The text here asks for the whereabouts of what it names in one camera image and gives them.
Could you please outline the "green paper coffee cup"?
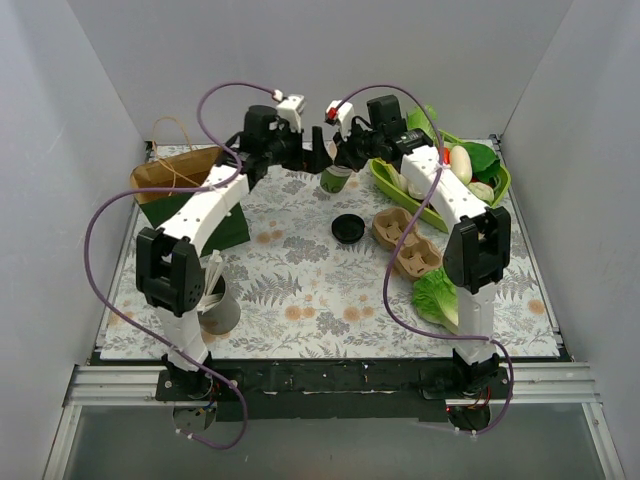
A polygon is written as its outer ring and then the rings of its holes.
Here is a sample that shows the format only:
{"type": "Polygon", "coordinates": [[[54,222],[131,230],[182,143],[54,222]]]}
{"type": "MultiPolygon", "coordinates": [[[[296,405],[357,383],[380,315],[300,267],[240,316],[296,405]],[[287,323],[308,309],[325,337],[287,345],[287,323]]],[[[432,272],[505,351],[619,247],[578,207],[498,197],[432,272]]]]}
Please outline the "green paper coffee cup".
{"type": "Polygon", "coordinates": [[[338,193],[351,177],[352,170],[337,164],[338,149],[333,141],[327,144],[327,152],[332,163],[321,173],[320,186],[327,193],[338,193]]]}

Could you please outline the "green brown paper bag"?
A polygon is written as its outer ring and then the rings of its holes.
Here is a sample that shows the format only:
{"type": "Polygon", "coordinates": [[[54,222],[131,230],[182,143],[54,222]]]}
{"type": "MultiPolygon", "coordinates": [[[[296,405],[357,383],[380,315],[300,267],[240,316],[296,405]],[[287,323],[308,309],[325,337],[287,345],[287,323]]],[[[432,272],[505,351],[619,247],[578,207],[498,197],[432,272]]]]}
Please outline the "green brown paper bag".
{"type": "MultiPolygon", "coordinates": [[[[200,186],[205,181],[210,169],[216,164],[218,157],[225,156],[219,147],[196,149],[183,123],[172,116],[163,116],[154,122],[151,146],[154,160],[137,166],[131,172],[130,185],[132,189],[200,186]],[[187,143],[185,153],[162,156],[158,152],[155,130],[162,120],[171,120],[178,125],[187,143]]],[[[191,196],[192,193],[147,192],[136,194],[135,198],[151,226],[158,228],[176,214],[191,196]]],[[[249,227],[241,205],[237,204],[231,210],[231,216],[226,217],[210,235],[200,256],[209,255],[213,250],[226,250],[249,240],[249,227]]]]}

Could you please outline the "grey straw holder cup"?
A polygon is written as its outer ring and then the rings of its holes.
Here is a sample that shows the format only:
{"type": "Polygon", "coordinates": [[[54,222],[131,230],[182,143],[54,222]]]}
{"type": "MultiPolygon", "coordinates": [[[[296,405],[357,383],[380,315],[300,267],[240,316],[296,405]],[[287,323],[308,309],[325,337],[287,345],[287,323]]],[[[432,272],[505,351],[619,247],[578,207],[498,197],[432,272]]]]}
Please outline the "grey straw holder cup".
{"type": "Polygon", "coordinates": [[[200,299],[197,314],[201,328],[207,333],[222,335],[236,327],[241,308],[223,277],[218,279],[210,294],[200,299]]]}

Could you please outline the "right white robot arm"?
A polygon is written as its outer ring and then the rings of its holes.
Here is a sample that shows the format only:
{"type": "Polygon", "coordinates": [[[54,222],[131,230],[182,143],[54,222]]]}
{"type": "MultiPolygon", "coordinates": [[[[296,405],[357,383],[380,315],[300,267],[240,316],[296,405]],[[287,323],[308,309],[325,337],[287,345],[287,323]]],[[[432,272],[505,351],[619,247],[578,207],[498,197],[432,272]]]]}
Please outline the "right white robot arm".
{"type": "Polygon", "coordinates": [[[369,125],[361,128],[349,99],[335,100],[325,121],[339,127],[334,137],[335,165],[353,171],[381,158],[405,176],[442,218],[448,232],[442,265],[456,289],[458,329],[451,381],[464,397],[475,397],[499,372],[506,351],[494,340],[494,300],[510,262],[511,216],[478,199],[444,162],[444,141],[438,131],[411,129],[394,95],[367,104],[369,125]]]}

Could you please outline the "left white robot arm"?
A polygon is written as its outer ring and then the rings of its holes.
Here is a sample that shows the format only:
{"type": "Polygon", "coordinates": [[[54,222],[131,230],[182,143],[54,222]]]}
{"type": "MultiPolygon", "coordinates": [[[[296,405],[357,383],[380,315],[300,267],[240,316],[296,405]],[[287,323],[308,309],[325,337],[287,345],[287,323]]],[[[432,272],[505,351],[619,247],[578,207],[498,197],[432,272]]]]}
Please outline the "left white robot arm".
{"type": "Polygon", "coordinates": [[[213,164],[186,203],[157,228],[137,235],[136,287],[161,320],[168,362],[182,371],[178,387],[190,399],[205,398],[213,386],[211,373],[202,368],[209,351],[198,318],[205,294],[200,256],[208,239],[271,166],[320,173],[332,163],[321,128],[313,128],[312,147],[304,148],[304,108],[297,94],[275,106],[251,106],[237,138],[215,144],[213,164]]]}

